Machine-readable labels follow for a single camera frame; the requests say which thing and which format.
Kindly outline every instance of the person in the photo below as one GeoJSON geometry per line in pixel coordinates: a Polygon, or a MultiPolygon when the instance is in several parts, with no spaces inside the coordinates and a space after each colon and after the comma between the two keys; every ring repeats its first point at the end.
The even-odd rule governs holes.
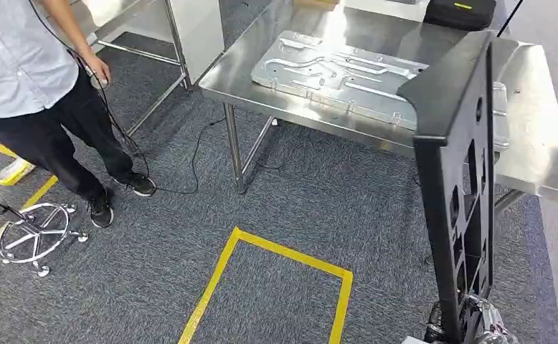
{"type": "MultiPolygon", "coordinates": [[[[39,3],[100,83],[109,83],[110,70],[91,50],[68,0],[39,3]]],[[[133,161],[116,140],[108,109],[89,75],[33,6],[30,0],[0,0],[0,143],[56,175],[88,202],[92,223],[107,227],[114,218],[111,192],[76,161],[65,129],[93,147],[108,173],[137,195],[150,196],[156,186],[133,171],[133,161]]]]}

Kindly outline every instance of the hand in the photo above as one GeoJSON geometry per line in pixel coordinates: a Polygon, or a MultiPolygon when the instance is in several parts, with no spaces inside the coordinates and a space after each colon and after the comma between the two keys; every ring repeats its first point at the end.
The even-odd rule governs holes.
{"type": "Polygon", "coordinates": [[[104,84],[104,80],[107,80],[107,85],[110,84],[110,68],[104,61],[93,53],[83,57],[83,59],[91,72],[98,76],[101,84],[104,84]]]}

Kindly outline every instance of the screw hole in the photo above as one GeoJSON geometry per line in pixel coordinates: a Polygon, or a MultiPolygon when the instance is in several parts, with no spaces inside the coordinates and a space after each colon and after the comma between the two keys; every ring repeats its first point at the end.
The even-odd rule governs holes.
{"type": "Polygon", "coordinates": [[[482,119],[482,105],[483,105],[483,99],[482,97],[479,97],[478,108],[476,109],[476,121],[478,122],[482,119]]]}

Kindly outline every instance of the black sneaker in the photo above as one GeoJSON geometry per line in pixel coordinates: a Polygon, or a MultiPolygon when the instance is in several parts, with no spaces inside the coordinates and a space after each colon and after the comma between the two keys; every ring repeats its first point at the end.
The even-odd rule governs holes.
{"type": "Polygon", "coordinates": [[[129,172],[126,176],[114,180],[132,189],[138,196],[149,197],[156,192],[155,183],[142,173],[129,172]]]}
{"type": "Polygon", "coordinates": [[[89,209],[91,222],[97,228],[108,227],[114,220],[114,211],[110,207],[111,197],[112,193],[106,189],[101,195],[89,199],[87,208],[89,209]]]}

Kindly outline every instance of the aluminum plate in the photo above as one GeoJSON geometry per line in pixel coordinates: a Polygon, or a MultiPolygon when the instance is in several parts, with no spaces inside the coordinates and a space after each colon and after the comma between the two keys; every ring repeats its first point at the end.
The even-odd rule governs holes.
{"type": "Polygon", "coordinates": [[[416,130],[416,112],[395,95],[428,66],[285,31],[252,71],[262,86],[416,130]]]}

